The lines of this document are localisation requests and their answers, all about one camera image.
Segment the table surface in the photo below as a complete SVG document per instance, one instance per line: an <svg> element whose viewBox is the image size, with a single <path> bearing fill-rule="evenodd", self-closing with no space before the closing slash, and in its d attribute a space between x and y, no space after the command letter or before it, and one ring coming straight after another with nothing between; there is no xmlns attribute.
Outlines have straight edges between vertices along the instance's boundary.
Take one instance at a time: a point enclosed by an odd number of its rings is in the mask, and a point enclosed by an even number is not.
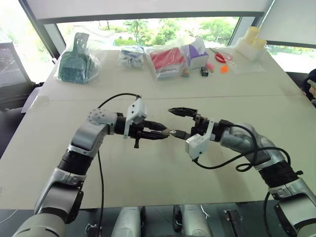
<svg viewBox="0 0 316 237"><path fill-rule="evenodd" d="M119 51L105 51L106 60L100 76L89 84L58 81L54 70L39 95L52 100L103 100L122 92L138 93L145 99L303 94L269 54L262 61L265 72L235 75L232 70L220 73L223 64L215 60L211 50L207 52L209 62L215 67L212 76L202 77L199 70L191 70L188 78L156 81L150 67L124 69L117 65ZM238 58L243 60L241 55L234 55L237 62Z"/></svg>
<svg viewBox="0 0 316 237"><path fill-rule="evenodd" d="M142 94L148 106L148 120L161 122L170 129L190 131L193 126L190 118L168 113L167 109L172 107L196 108L216 121L252 124L260 134L289 152L294 170L303 170L302 177L316 191L316 110L269 55L263 64L270 70L265 73L237 77L233 73L215 72L202 78L195 70L188 79L159 82L142 76L149 73L147 69L142 73L130 72L133 77L123 77L117 73L115 61L116 58L106 65L107 73L103 70L103 74L109 75L106 79L110 84L96 79L87 85L77 85L50 76L0 160L0 209L34 208L43 185L88 112L119 92ZM132 102L132 98L122 97L106 108L126 114ZM220 169L204 170L191 162L183 140L140 140L140 149L133 145L133 139L120 135L104 139L100 152L107 207L255 201L263 200L267 191L255 169L235 171L235 166L245 162L245 158ZM216 165L235 155L217 143L210 143L200 163ZM100 207L100 177L95 160L83 191L82 208Z"/></svg>

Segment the orange object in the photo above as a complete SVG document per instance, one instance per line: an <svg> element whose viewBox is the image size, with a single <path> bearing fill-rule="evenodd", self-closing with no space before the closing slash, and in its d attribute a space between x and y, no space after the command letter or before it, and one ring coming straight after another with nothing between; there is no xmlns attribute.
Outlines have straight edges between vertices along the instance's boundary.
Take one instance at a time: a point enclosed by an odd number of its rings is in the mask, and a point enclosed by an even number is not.
<svg viewBox="0 0 316 237"><path fill-rule="evenodd" d="M224 65L221 67L221 73L226 73L229 71L229 67L227 65Z"/></svg>

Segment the black cable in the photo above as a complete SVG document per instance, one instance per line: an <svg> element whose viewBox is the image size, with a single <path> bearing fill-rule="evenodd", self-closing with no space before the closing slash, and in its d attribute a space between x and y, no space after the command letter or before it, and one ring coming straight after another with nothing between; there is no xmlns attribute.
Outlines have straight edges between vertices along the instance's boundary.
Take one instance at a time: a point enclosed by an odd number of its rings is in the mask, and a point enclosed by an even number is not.
<svg viewBox="0 0 316 237"><path fill-rule="evenodd" d="M269 196L270 196L270 193L268 192L266 197L265 197L265 200L263 201L263 222L265 224L265 228L266 228L268 236L272 237L272 234L270 232L270 228L269 228L269 225L268 225L268 221L267 221L267 204L268 204Z"/></svg>
<svg viewBox="0 0 316 237"><path fill-rule="evenodd" d="M100 219L99 219L98 231L97 231L96 237L100 236L100 228L102 225L103 207L104 207L104 180L103 180L103 172L102 172L102 165L101 165L101 159L100 159L100 151L98 151L98 160L99 160L100 177L101 177L101 211L100 211Z"/></svg>
<svg viewBox="0 0 316 237"><path fill-rule="evenodd" d="M258 143L257 143L257 139L255 137L255 135L253 134L253 132L242 126L242 125L238 125L238 124L233 124L231 125L231 127L239 127L245 131L247 131L249 133L249 135L251 136L251 139L252 139L252 143L253 143L253 146L254 146L254 154L253 154L253 161L251 163L244 163L244 164L239 164L236 166L236 170L239 171L239 172L246 172L248 170L250 170L256 163L257 159L258 159ZM239 169L239 167L242 167L242 166L247 166L245 169Z"/></svg>
<svg viewBox="0 0 316 237"><path fill-rule="evenodd" d="M98 109L101 108L105 103L108 103L110 100L116 98L116 97L119 97L119 96L122 96L122 95L131 95L131 96L135 96L136 98L141 98L140 95L136 95L136 94L133 94L133 93L121 93L121 94L117 94L117 95L114 95L112 97L110 97L109 99L107 99L106 101L104 101L101 105L99 105Z"/></svg>
<svg viewBox="0 0 316 237"><path fill-rule="evenodd" d="M266 151L266 150L277 150L277 151L283 152L283 153L285 154L286 158L287 158L287 163L288 163L289 165L291 165L291 158L290 158L290 155L286 152L286 150L284 150L284 149L282 149L282 148L279 148L279 147L261 147L261 148L258 148L256 151L259 152L259 151ZM241 158L241 157L244 157L244 156L249 155L249 154L254 153L254 152L255 152L254 149L253 149L253 150L250 150L250 151L245 152L245 153L242 153L242 154L240 154L240 155L238 155L238 156L236 156L236 157L234 157L234 158L232 158L232 159L229 159L228 161L226 161L226 162L224 162L224 163L222 163L222 164L219 164L219 165L216 165L216 166L211 166L211 167L209 167L209 166L204 166L204 165L198 163L197 160L193 160L193 162L194 162L195 164L197 164L199 167L204 168L204 169L217 169L217 168L221 168L221 167L223 167L223 166L225 166L225 165L227 165L227 164L233 162L233 161L236 160L236 159L239 159L239 158Z"/></svg>

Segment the black chair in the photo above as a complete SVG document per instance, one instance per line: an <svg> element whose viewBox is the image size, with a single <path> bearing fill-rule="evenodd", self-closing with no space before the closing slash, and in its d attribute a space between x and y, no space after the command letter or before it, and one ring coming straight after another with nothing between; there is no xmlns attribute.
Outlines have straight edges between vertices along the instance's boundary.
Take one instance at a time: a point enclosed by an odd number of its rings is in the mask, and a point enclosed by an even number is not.
<svg viewBox="0 0 316 237"><path fill-rule="evenodd" d="M23 119L21 113L35 87L13 43L0 43L0 158Z"/></svg>

